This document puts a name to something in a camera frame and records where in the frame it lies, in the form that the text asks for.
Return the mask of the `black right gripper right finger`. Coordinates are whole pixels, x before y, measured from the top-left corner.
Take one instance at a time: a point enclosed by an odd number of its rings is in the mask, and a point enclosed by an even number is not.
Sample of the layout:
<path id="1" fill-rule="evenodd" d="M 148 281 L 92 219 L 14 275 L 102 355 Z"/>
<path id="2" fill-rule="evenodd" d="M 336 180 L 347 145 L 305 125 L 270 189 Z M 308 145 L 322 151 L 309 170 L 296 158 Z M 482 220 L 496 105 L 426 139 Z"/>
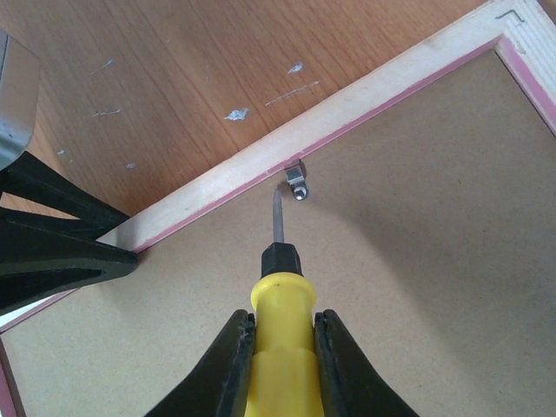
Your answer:
<path id="1" fill-rule="evenodd" d="M 326 416 L 416 415 L 377 373 L 332 309 L 315 315 L 314 348 Z"/>

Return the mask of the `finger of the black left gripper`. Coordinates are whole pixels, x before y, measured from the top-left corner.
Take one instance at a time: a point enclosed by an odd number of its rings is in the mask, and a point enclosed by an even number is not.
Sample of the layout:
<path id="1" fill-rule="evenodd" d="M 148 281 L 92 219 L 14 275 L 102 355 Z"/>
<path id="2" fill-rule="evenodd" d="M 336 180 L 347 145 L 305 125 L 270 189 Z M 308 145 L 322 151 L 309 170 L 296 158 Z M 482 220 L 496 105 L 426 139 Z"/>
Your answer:
<path id="1" fill-rule="evenodd" d="M 97 239 L 129 219 L 128 215 L 81 190 L 27 151 L 1 171 L 1 192 L 73 215 L 74 219 L 64 219 L 1 209 L 4 221 L 62 235 Z"/>
<path id="2" fill-rule="evenodd" d="M 1 309 L 133 272 L 138 255 L 97 240 L 129 217 L 118 210 L 63 219 L 1 209 Z"/>

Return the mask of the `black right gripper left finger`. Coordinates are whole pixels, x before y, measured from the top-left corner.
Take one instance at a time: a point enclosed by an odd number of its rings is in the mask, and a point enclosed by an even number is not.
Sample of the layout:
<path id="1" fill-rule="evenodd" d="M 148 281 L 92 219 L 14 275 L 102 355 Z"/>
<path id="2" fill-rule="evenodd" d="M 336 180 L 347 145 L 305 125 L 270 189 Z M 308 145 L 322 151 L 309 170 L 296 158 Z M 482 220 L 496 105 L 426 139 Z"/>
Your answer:
<path id="1" fill-rule="evenodd" d="M 236 310 L 188 376 L 148 415 L 243 416 L 255 351 L 255 316 Z"/>

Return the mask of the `yellow black flathead screwdriver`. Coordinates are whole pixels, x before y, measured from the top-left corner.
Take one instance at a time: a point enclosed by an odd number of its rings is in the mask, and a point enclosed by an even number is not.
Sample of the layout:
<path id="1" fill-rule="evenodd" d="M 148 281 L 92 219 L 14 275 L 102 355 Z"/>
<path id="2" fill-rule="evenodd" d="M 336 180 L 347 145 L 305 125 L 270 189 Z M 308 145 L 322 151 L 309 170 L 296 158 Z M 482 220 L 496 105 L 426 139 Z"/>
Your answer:
<path id="1" fill-rule="evenodd" d="M 302 275 L 294 245 L 285 242 L 282 192 L 272 205 L 273 242 L 261 255 L 261 279 L 250 295 L 255 351 L 247 416 L 322 416 L 314 348 L 314 286 Z"/>

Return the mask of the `pink picture frame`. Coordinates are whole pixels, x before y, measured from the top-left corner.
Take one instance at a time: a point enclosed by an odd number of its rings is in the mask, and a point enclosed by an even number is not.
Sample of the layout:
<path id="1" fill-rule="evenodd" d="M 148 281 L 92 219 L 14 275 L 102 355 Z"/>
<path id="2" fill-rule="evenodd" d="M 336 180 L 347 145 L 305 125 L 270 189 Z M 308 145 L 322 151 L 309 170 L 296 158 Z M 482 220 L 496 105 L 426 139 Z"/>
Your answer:
<path id="1" fill-rule="evenodd" d="M 492 1 L 109 235 L 137 271 L 3 328 L 7 416 L 142 416 L 249 308 L 281 166 L 286 236 L 422 416 L 555 413 L 555 25 Z"/>

